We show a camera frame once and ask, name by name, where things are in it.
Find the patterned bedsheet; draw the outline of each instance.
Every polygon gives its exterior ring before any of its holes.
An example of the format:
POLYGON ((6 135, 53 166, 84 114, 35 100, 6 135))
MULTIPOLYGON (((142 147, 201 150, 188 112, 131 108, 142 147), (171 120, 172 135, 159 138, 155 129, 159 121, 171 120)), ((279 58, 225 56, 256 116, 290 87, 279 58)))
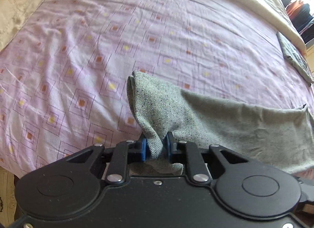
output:
POLYGON ((137 139, 133 70, 219 98, 313 108, 276 30, 232 0, 45 0, 0 62, 0 166, 19 177, 137 139))

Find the gray cloth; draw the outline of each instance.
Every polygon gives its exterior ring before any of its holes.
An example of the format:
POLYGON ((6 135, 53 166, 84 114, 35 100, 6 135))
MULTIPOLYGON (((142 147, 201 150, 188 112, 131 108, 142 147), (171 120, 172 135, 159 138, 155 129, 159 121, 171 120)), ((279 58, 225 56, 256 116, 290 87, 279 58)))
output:
POLYGON ((285 60, 298 71, 309 85, 314 83, 307 61, 302 57, 297 48, 280 32, 277 32, 277 38, 285 60))
MULTIPOLYGON (((139 71, 129 76, 127 93, 152 158, 161 155, 161 140, 172 131, 176 140, 202 148, 220 144, 289 173, 314 166, 314 122, 307 105, 273 109, 212 98, 139 71)), ((150 165, 173 172, 162 161, 150 165)))

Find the folded cloth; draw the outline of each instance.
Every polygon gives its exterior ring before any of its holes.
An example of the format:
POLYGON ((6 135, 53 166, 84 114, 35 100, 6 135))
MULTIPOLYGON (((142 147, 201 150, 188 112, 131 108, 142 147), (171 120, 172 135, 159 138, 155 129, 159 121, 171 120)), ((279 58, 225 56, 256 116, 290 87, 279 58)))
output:
MULTIPOLYGON (((131 111, 148 139, 152 158, 172 131, 199 147, 220 144, 289 173, 314 166, 314 120, 307 105, 273 109, 212 98, 134 71, 128 78, 131 111)), ((159 172, 173 172, 157 162, 159 172)))
POLYGON ((306 82, 310 84, 314 83, 312 73, 300 52, 294 47, 294 45, 280 32, 277 32, 277 38, 282 50, 284 59, 286 59, 304 78, 306 82))

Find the silver rivet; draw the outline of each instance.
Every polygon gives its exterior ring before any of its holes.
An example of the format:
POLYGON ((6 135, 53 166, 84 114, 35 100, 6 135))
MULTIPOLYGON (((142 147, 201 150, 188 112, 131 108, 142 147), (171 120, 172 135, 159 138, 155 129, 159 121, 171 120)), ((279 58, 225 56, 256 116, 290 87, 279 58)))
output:
POLYGON ((162 185, 162 181, 156 180, 156 181, 154 181, 154 184, 157 185, 157 186, 161 186, 162 185))
POLYGON ((293 228, 292 224, 284 224, 284 226, 282 228, 293 228))
POLYGON ((196 174, 193 176, 193 180, 196 182, 206 182, 208 179, 209 177, 205 174, 196 174))
POLYGON ((112 182, 112 183, 121 182, 122 179, 123 179, 123 177, 119 174, 111 174, 111 175, 107 176, 107 180, 112 182))
POLYGON ((33 226, 31 224, 24 224, 23 228, 33 228, 33 226))

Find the mattress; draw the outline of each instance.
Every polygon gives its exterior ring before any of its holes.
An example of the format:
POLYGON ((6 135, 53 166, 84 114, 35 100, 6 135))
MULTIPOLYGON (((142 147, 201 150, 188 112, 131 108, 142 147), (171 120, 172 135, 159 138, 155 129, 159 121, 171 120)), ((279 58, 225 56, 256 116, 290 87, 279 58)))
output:
POLYGON ((133 70, 218 98, 313 109, 276 30, 232 0, 45 0, 0 62, 0 166, 18 177, 137 139, 133 70))

